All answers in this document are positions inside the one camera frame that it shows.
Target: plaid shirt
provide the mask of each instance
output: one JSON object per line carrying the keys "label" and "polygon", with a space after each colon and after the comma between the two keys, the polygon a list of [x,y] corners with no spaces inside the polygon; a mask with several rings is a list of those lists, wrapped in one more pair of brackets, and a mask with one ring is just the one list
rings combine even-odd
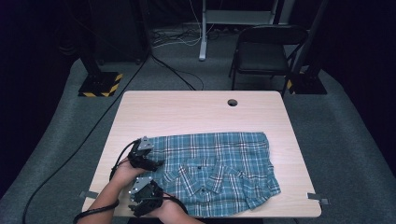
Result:
{"label": "plaid shirt", "polygon": [[264,133],[199,133],[150,138],[148,158],[165,160],[152,176],[189,214],[226,217],[280,192]]}

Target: black chair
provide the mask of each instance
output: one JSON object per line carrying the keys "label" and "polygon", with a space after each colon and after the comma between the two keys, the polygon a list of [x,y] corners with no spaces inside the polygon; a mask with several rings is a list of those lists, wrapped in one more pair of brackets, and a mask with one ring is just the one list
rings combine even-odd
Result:
{"label": "black chair", "polygon": [[[297,25],[258,25],[243,30],[238,37],[230,74],[235,87],[236,74],[284,76],[282,97],[291,76],[298,49],[308,32]],[[285,46],[292,52],[287,56]]]}

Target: gray carpet floor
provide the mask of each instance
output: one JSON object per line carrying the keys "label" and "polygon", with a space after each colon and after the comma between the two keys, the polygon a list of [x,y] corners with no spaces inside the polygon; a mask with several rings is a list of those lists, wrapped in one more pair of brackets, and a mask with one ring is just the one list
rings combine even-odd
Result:
{"label": "gray carpet floor", "polygon": [[[227,91],[231,89],[228,71],[234,43],[235,35],[210,40],[205,62],[198,61],[199,44],[166,45],[154,49],[153,54],[177,70],[194,74],[180,73],[195,89]],[[0,223],[21,223],[30,196],[76,153],[36,194],[26,215],[26,223],[71,223],[83,204],[79,193],[91,184],[122,90],[189,91],[179,77],[151,58],[129,82],[141,65],[106,63],[102,71],[123,73],[116,94],[85,98],[78,97],[78,89],[87,74],[81,61],[75,62],[50,126],[0,201]],[[343,88],[323,71],[319,78],[328,94],[286,94],[284,98],[314,188],[332,203],[323,206],[320,217],[299,218],[299,222],[395,223],[394,176]],[[240,78],[237,89],[264,91],[277,88],[280,82]],[[127,222],[126,217],[114,218],[114,223]],[[264,219],[263,223],[294,220]]]}

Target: wire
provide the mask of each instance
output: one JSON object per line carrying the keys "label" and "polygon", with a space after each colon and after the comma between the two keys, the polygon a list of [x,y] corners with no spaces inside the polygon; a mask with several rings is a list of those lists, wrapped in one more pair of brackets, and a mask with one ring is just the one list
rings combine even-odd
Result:
{"label": "wire", "polygon": [[102,119],[105,117],[105,115],[107,114],[107,112],[110,110],[111,107],[113,107],[113,105],[120,99],[120,97],[122,96],[122,94],[125,92],[126,88],[129,86],[129,84],[132,82],[132,80],[134,80],[134,78],[136,77],[136,75],[139,73],[139,71],[142,69],[143,65],[146,63],[147,58],[145,61],[142,62],[142,64],[140,65],[140,67],[137,69],[137,71],[134,73],[134,75],[131,77],[131,79],[128,81],[128,83],[125,85],[125,87],[121,90],[120,94],[117,96],[117,98],[113,101],[113,103],[111,103],[111,105],[107,108],[107,110],[102,114],[102,116],[99,118],[99,120],[96,121],[96,123],[93,125],[93,127],[91,128],[90,132],[87,134],[87,136],[84,138],[84,140],[82,141],[82,143],[78,146],[78,148],[72,153],[72,155],[57,169],[55,170],[55,172],[53,172],[47,179],[44,180],[43,183],[41,183],[40,186],[38,186],[38,188],[35,190],[35,192],[30,196],[28,202],[26,203],[24,210],[23,210],[23,215],[22,215],[22,223],[25,224],[26,223],[26,215],[27,215],[27,211],[29,208],[30,203],[32,202],[33,198],[35,197],[35,195],[41,190],[41,188],[47,184],[47,182],[49,182],[50,179],[52,179],[56,174],[58,174],[58,172],[64,168],[66,166],[66,164],[68,162],[70,162],[73,157],[81,150],[82,146],[87,142],[88,138],[91,136],[91,134],[93,133],[93,131],[96,129],[96,127],[99,125],[100,121],[102,121]]}
{"label": "wire", "polygon": [[[195,89],[186,79],[184,79],[184,78],[178,73],[178,72],[181,72],[181,71],[178,71],[178,70],[176,70],[175,68],[173,68],[173,67],[169,66],[168,64],[164,63],[163,61],[159,60],[159,59],[156,58],[153,54],[151,54],[151,58],[153,59],[153,61],[154,61],[155,63],[159,64],[160,66],[166,67],[166,68],[169,69],[171,72],[173,72],[175,75],[177,75],[184,83],[186,83],[186,85],[189,87],[189,89],[190,89],[191,91],[196,91],[196,89]],[[198,78],[198,79],[201,81],[201,84],[202,84],[201,91],[204,90],[204,86],[205,86],[205,85],[204,85],[204,82],[203,82],[198,76],[196,76],[196,75],[194,75],[194,74],[191,74],[191,73],[187,73],[187,72],[182,72],[182,73],[186,73],[186,74],[189,74],[189,75],[192,75],[192,76]]]}

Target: chair seat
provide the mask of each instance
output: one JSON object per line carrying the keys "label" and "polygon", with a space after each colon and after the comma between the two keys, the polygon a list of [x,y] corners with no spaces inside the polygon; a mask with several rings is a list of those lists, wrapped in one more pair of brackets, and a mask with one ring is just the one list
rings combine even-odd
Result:
{"label": "chair seat", "polygon": [[236,63],[239,73],[289,71],[288,60],[282,45],[241,43]]}

